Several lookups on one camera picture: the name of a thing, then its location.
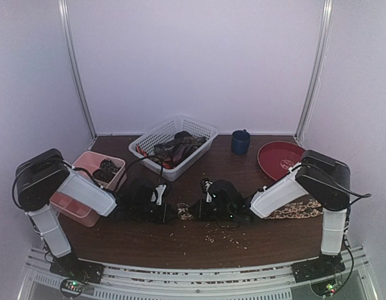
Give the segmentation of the paisley patterned tie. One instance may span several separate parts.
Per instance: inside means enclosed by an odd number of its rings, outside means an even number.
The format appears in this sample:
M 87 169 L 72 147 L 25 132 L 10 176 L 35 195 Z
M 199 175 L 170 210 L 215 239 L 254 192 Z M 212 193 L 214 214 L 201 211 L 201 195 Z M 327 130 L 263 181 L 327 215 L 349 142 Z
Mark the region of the paisley patterned tie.
M 199 219 L 198 213 L 193 212 L 193 209 L 186 203 L 180 202 L 176 205 L 178 218 L 181 220 Z M 273 211 L 265 219 L 308 219 L 321 216 L 322 206 L 314 200 L 292 202 Z

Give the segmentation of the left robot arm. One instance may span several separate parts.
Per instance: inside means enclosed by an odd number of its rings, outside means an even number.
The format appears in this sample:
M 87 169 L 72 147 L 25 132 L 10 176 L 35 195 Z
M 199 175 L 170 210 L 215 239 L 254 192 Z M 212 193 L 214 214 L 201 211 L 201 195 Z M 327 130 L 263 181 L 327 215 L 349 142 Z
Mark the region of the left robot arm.
M 175 210 L 165 202 L 170 188 L 165 182 L 155 184 L 137 178 L 126 194 L 118 193 L 128 168 L 122 159 L 92 151 L 70 164 L 53 148 L 16 169 L 11 190 L 13 201 L 26 213 L 54 262 L 68 277 L 79 276 L 83 265 L 54 213 L 54 204 L 80 204 L 115 221 L 137 219 L 165 224 L 176 217 Z

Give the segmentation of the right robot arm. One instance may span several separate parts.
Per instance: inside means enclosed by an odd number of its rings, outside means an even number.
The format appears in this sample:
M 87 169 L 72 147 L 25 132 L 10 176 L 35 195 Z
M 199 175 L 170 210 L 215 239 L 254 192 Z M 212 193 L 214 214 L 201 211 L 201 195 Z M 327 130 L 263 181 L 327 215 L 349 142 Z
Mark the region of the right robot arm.
M 194 219 L 252 223 L 255 219 L 303 212 L 297 199 L 311 196 L 321 207 L 322 243 L 313 270 L 326 276 L 341 262 L 343 233 L 350 207 L 350 168 L 344 162 L 307 150 L 285 175 L 251 196 L 243 197 L 229 181 L 201 181 L 204 199 L 188 208 Z

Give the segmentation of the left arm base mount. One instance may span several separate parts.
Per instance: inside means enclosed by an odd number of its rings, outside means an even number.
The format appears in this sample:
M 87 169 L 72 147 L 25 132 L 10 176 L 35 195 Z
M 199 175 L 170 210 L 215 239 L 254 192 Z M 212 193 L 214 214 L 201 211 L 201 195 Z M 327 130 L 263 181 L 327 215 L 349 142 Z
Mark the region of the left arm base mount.
M 99 284 L 104 272 L 104 266 L 95 262 L 78 261 L 72 266 L 60 266 L 51 262 L 49 271 L 53 274 L 75 279 L 82 283 Z

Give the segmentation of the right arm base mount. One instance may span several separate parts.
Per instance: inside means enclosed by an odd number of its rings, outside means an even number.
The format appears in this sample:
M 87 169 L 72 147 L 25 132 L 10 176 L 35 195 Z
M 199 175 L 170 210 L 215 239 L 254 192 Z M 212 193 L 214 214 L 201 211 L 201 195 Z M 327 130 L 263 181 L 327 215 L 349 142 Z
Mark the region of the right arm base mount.
M 341 260 L 332 262 L 330 260 L 322 261 L 320 258 L 296 262 L 291 267 L 296 283 L 313 281 L 346 270 Z

